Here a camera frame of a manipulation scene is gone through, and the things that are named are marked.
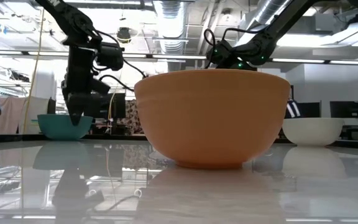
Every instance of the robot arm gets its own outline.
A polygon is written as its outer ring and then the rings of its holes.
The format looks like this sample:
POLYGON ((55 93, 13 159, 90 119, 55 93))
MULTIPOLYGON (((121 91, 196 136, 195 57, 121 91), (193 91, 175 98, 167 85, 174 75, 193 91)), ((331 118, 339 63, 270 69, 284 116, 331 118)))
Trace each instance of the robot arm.
POLYGON ((71 122, 77 125, 90 101, 99 100, 110 87, 93 78, 93 61, 112 70, 120 70, 124 59, 119 44, 102 42, 100 32, 93 27, 91 19, 77 8, 62 0, 36 0, 56 20, 67 35, 63 45, 70 47, 68 67, 62 92, 71 122))
MULTIPOLYGON (((208 59, 218 65, 216 68, 255 70, 248 63, 253 65, 266 63, 276 48, 277 41, 319 1, 321 0, 292 0, 270 25, 258 32, 251 41, 231 47, 228 42, 222 40, 216 44, 215 52, 208 52, 208 59)), ((358 7, 358 0, 349 0, 349 2, 358 7)))

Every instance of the ceiling duct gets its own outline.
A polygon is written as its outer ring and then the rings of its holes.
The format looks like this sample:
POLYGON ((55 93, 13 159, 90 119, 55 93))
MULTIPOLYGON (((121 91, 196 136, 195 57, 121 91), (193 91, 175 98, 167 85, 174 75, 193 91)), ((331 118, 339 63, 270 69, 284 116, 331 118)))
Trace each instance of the ceiling duct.
POLYGON ((260 25, 269 24, 274 15, 280 11, 291 0, 260 0, 257 9, 254 11, 254 18, 247 23, 247 29, 253 29, 260 25))
MULTIPOLYGON (((183 54, 185 42, 172 40, 182 38, 185 34, 187 3, 180 1, 154 1, 158 18, 158 35, 169 40, 161 40, 163 54, 183 54)), ((180 70, 181 63, 168 62, 168 71, 180 70)))

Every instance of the cable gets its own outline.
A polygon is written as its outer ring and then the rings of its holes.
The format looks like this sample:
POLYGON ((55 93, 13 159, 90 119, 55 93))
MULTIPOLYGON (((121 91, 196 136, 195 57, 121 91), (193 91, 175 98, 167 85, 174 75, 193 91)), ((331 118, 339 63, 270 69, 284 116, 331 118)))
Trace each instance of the cable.
POLYGON ((132 68, 136 69, 140 74, 142 74, 143 78, 147 78, 147 75, 145 75, 144 72, 142 72, 142 71, 141 71, 140 69, 138 69, 137 67, 131 65, 129 62, 127 62, 127 60, 125 60, 125 59, 123 59, 123 60, 124 60, 124 62, 125 62, 127 65, 131 66, 132 68))
POLYGON ((103 34, 103 35, 105 35, 105 36, 108 36, 108 37, 112 38, 112 40, 115 41, 115 42, 119 45, 118 40, 115 39, 112 35, 107 34, 107 33, 105 33, 105 32, 102 32, 102 31, 100 31, 100 30, 96 30, 96 33, 98 33, 99 35, 100 35, 100 34, 103 34))
POLYGON ((320 13, 316 7, 312 6, 312 8, 316 10, 316 13, 320 13))
MULTIPOLYGON (((118 77, 118 80, 121 80, 121 75, 122 75, 122 70, 119 74, 119 77, 118 77)), ((112 97, 110 99, 110 105, 109 105, 109 113, 108 113, 108 116, 107 116, 107 119, 108 121, 110 121, 110 135, 111 135, 111 131, 112 131, 112 125, 111 125, 111 105, 112 105, 112 102, 114 101, 114 96, 116 95, 116 91, 117 91, 117 88, 118 88, 118 83, 116 85, 116 88, 114 89, 114 92, 112 93, 112 97)))
POLYGON ((268 26, 265 26, 264 28, 258 30, 258 31, 249 31, 249 30, 243 30, 243 29, 238 29, 238 28, 233 28, 233 27, 229 27, 227 28, 226 30, 224 30, 223 32, 223 36, 222 36, 222 40, 224 40, 225 36, 226 36, 226 33, 228 31, 237 31, 237 32, 243 32, 243 33, 246 33, 246 34, 258 34, 262 31, 264 31, 268 26))
POLYGON ((339 22, 343 22, 343 23, 347 24, 347 22, 346 22, 346 21, 341 20, 341 18, 339 18, 339 16, 338 16, 337 14, 334 14, 334 16, 336 17, 336 19, 338 19, 338 20, 339 20, 339 22))
MULTIPOLYGON (((112 38, 112 40, 115 41, 115 42, 118 44, 118 46, 119 46, 118 40, 115 39, 112 35, 107 34, 107 33, 105 33, 105 32, 102 32, 102 31, 99 31, 99 30, 97 30, 96 32, 97 32, 98 34, 103 34, 103 35, 105 35, 105 36, 108 36, 108 37, 112 38)), ((140 69, 138 69, 137 67, 131 65, 131 64, 130 64, 129 62, 127 62, 127 60, 125 60, 125 59, 124 59, 124 62, 125 62, 127 65, 131 66, 132 68, 136 69, 140 74, 142 74, 143 78, 147 78, 147 75, 145 75, 144 72, 142 72, 140 69)), ((95 69, 95 70, 98 70, 98 71, 105 71, 105 70, 107 70, 107 69, 109 69, 109 68, 95 68, 95 67, 94 67, 94 69, 95 69)))
POLYGON ((34 87, 35 74, 37 73, 38 61, 39 61, 39 58, 40 58, 41 45, 42 45, 42 29, 44 28, 44 17, 45 17, 45 9, 42 9, 42 19, 41 19, 41 28, 40 28, 38 52, 37 52, 37 57, 35 58, 34 72, 32 73, 29 100, 27 101, 27 105, 25 106, 23 134, 25 134, 26 127, 27 127, 27 115, 29 114, 31 93, 32 93, 32 89, 34 87))
POLYGON ((108 212, 108 211, 110 211, 112 209, 115 209, 120 203, 125 202, 126 200, 129 200, 131 198, 138 198, 139 199, 140 197, 136 196, 136 195, 127 196, 127 197, 124 197, 123 199, 119 200, 117 203, 115 203, 114 205, 112 205, 108 209, 103 210, 103 211, 95 211, 95 212, 98 212, 98 213, 108 212))
POLYGON ((114 205, 113 205, 113 208, 114 208, 118 204, 117 204, 117 198, 116 198, 116 191, 115 191, 114 184, 112 182, 112 177, 111 177, 111 174, 110 174, 110 167, 109 167, 110 149, 107 149, 106 147, 104 149, 106 150, 107 173, 109 174, 109 179, 110 179, 110 183, 111 183, 111 187, 112 187, 112 194, 114 195, 114 205))
POLYGON ((212 46, 212 53, 211 53, 211 57, 209 58, 209 62, 208 64, 205 66, 204 69, 207 69, 209 68, 209 66, 211 65, 212 63, 212 56, 214 55, 215 53, 215 48, 216 48, 216 40, 215 40, 215 35, 214 35, 214 32, 208 28, 204 31, 204 39, 205 41, 212 46), (212 43, 208 40, 208 37, 207 37, 207 32, 209 32, 211 34, 211 38, 212 38, 212 43))
POLYGON ((124 89, 129 90, 129 91, 134 91, 133 89, 129 88, 127 85, 123 84, 118 78, 112 76, 112 75, 103 75, 102 77, 99 78, 99 81, 101 81, 102 79, 106 78, 106 77, 110 77, 115 79, 120 85, 122 85, 122 87, 124 87, 124 89))

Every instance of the curtain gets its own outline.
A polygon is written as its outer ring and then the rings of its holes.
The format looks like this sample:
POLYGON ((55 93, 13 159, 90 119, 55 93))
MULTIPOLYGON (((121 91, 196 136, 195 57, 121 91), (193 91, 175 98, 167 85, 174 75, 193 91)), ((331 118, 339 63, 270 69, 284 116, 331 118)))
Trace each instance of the curtain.
POLYGON ((25 98, 0 97, 0 134, 16 134, 25 98))
POLYGON ((126 118, 119 118, 117 124, 125 124, 131 134, 144 134, 137 115, 136 100, 127 100, 125 106, 126 118))

